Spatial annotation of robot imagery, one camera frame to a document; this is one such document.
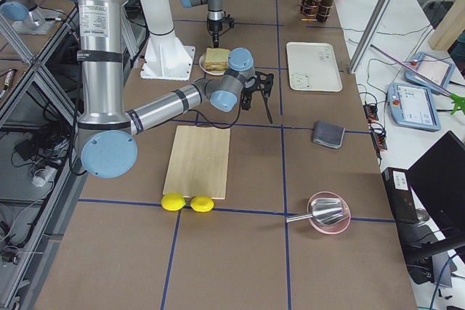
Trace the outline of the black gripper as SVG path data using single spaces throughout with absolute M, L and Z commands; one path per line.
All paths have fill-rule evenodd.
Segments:
M 242 98 L 240 101 L 240 107 L 242 110 L 250 110 L 251 109 L 251 100 L 252 94 L 259 88 L 259 82 L 256 79 L 251 79 L 246 83 L 242 91 Z

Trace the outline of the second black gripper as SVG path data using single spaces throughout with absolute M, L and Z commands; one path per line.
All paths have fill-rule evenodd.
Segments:
M 214 48 L 219 47 L 219 34 L 222 31 L 222 20 L 207 20 L 208 31 L 212 33 L 212 41 Z

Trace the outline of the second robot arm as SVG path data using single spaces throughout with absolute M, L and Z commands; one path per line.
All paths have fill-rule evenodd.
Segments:
M 18 33 L 35 33 L 46 23 L 35 0 L 1 0 L 1 14 L 13 22 Z

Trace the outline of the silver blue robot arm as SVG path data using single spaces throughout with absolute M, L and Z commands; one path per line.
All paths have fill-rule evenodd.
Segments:
M 122 30 L 128 0 L 72 0 L 78 5 L 84 111 L 78 119 L 77 152 L 83 167 L 100 178 L 126 173 L 137 159 L 136 134 L 210 102 L 229 112 L 257 80 L 249 50 L 232 50 L 218 80 L 199 79 L 141 107 L 123 104 Z M 144 69 L 149 78 L 186 80 L 194 48 L 177 38 L 169 0 L 140 0 L 149 41 Z

